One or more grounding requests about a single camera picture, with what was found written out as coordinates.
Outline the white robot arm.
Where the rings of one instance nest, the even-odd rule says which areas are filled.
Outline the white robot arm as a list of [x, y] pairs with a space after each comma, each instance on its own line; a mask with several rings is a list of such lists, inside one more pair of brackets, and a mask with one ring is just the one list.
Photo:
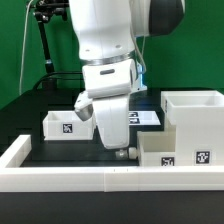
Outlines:
[[138, 37], [168, 35], [185, 14], [185, 0], [68, 0], [85, 91], [103, 146], [129, 146], [129, 99], [140, 87]]

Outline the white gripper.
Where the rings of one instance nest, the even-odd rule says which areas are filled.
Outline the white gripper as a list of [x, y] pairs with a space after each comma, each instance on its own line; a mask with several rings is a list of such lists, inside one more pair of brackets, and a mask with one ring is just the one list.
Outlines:
[[[99, 66], [84, 66], [87, 95], [93, 110], [101, 141], [106, 149], [129, 145], [129, 97], [136, 67], [133, 59]], [[119, 149], [117, 159], [127, 159], [128, 152]]]

